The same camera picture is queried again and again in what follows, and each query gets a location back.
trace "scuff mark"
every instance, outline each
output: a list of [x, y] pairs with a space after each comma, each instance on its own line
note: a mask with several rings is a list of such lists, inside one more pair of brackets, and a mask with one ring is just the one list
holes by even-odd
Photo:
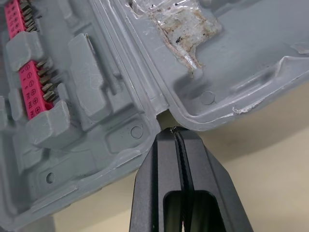
[[309, 42], [300, 42], [291, 45], [291, 48], [295, 49], [299, 54], [309, 54]]
[[251, 110], [253, 110], [254, 108], [256, 108], [259, 104], [262, 103], [262, 101], [264, 101], [265, 98], [258, 100], [254, 103], [252, 103], [251, 105], [248, 105], [247, 107], [244, 107], [242, 109], [236, 109], [235, 107], [233, 107], [233, 112], [236, 113], [237, 115], [241, 115], [241, 114], [245, 114], [250, 112]]

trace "plastic compartment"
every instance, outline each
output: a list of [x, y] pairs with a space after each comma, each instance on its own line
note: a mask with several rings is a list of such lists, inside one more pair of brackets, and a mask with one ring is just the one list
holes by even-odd
[[[10, 41], [0, 11], [0, 226], [6, 230], [137, 169], [160, 131], [159, 113], [169, 109], [183, 126], [203, 131], [308, 78], [307, 0], [31, 4], [39, 33]], [[59, 98], [28, 121], [18, 70], [42, 59]]]

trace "gray plastic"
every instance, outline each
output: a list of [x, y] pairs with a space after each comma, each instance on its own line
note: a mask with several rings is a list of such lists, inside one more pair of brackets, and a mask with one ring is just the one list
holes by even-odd
[[[11, 41], [0, 12], [6, 230], [137, 169], [160, 131], [159, 113], [169, 109], [183, 126], [204, 131], [254, 112], [309, 77], [307, 0], [31, 3], [40, 32]], [[40, 58], [48, 59], [59, 98], [28, 121], [17, 71]]]
[[12, 71], [17, 72], [30, 60], [46, 59], [46, 54], [38, 32], [27, 33], [22, 31], [6, 44], [6, 50]]

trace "table surface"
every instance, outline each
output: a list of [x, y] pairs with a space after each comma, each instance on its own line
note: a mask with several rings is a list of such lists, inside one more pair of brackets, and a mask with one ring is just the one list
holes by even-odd
[[[255, 232], [309, 231], [309, 83], [201, 132], [230, 173]], [[162, 128], [177, 123], [169, 112]], [[127, 232], [135, 173], [54, 215], [57, 232]]]

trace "dirty residue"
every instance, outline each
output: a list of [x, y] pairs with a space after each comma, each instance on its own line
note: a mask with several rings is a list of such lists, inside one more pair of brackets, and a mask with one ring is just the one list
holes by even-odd
[[156, 24], [165, 45], [189, 69], [200, 69], [196, 47], [221, 31], [209, 12], [204, 16], [197, 0], [129, 0], [138, 16], [148, 15]]

